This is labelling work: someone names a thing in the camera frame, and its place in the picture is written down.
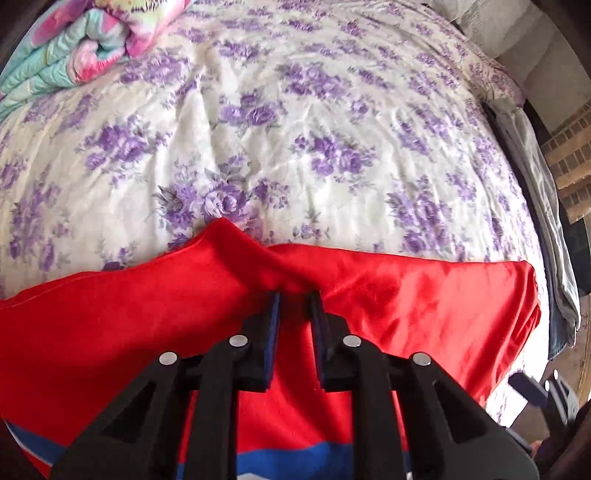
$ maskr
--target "black clamp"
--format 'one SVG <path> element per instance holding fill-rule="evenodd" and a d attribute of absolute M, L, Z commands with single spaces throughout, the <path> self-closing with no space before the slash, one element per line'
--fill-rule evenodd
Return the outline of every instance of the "black clamp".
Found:
<path fill-rule="evenodd" d="M 354 478 L 405 480 L 400 403 L 415 480 L 537 480 L 532 459 L 426 353 L 404 359 L 351 335 L 343 317 L 310 296 L 318 378 L 328 391 L 351 390 Z"/>
<path fill-rule="evenodd" d="M 426 353 L 387 355 L 325 313 L 319 292 L 308 300 L 320 383 L 352 392 L 356 480 L 407 478 L 393 391 L 415 480 L 538 480 L 529 456 Z M 265 313 L 204 355 L 160 355 L 74 441 L 51 480 L 173 480 L 194 390 L 183 479 L 235 479 L 238 391 L 269 388 L 279 311 L 274 293 Z"/>
<path fill-rule="evenodd" d="M 269 388 L 280 295 L 268 310 L 204 355 L 167 352 L 148 366 L 70 445 L 51 480 L 172 480 L 192 391 L 198 390 L 184 478 L 236 478 L 238 391 Z"/>
<path fill-rule="evenodd" d="M 523 372 L 509 378 L 509 385 L 533 407 L 538 407 L 550 431 L 550 436 L 568 436 L 579 413 L 579 398 L 566 380 L 554 370 L 540 385 Z"/>

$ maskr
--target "metal rivet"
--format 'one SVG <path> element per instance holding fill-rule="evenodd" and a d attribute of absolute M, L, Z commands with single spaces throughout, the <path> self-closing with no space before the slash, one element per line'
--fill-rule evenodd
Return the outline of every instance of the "metal rivet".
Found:
<path fill-rule="evenodd" d="M 159 360 L 163 365 L 174 365 L 177 362 L 178 357 L 174 352 L 166 352 L 160 355 Z"/>
<path fill-rule="evenodd" d="M 415 353 L 413 355 L 413 362 L 421 367 L 426 367 L 427 365 L 431 365 L 431 357 L 423 352 Z"/>
<path fill-rule="evenodd" d="M 230 345 L 235 346 L 235 347 L 239 347 L 239 346 L 245 346 L 248 343 L 248 338 L 245 337 L 244 335 L 234 335 L 233 337 L 230 337 Z"/>
<path fill-rule="evenodd" d="M 347 335 L 345 338 L 343 338 L 343 343 L 346 346 L 355 348 L 361 345 L 361 338 L 359 338 L 357 335 Z"/>

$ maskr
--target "folded blanket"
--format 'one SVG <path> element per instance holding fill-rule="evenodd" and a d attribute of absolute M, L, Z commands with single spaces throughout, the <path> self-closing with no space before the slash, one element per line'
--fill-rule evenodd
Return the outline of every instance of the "folded blanket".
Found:
<path fill-rule="evenodd" d="M 0 121 L 32 98 L 102 75 L 148 50 L 193 0 L 59 0 L 0 74 Z"/>

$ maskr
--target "red cloth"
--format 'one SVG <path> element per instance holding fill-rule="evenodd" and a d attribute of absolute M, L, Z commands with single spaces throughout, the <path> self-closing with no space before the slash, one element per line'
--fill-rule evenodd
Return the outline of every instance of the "red cloth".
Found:
<path fill-rule="evenodd" d="M 230 222 L 182 250 L 117 272 L 82 273 L 0 302 L 0 413 L 68 445 L 161 352 L 191 356 L 287 292 L 267 394 L 241 394 L 239 452 L 351 441 L 349 395 L 320 390 L 303 294 L 385 352 L 432 355 L 483 403 L 537 326 L 526 262 L 448 263 L 278 245 Z"/>

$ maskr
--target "mattress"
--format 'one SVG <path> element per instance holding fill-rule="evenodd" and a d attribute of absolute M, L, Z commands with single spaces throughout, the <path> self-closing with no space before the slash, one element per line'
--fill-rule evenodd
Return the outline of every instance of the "mattress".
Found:
<path fill-rule="evenodd" d="M 545 272 L 480 102 L 522 94 L 418 2 L 197 0 L 145 56 L 0 125 L 0 293 L 118 270 L 225 217 L 300 242 Z M 506 379 L 487 410 L 512 423 Z"/>

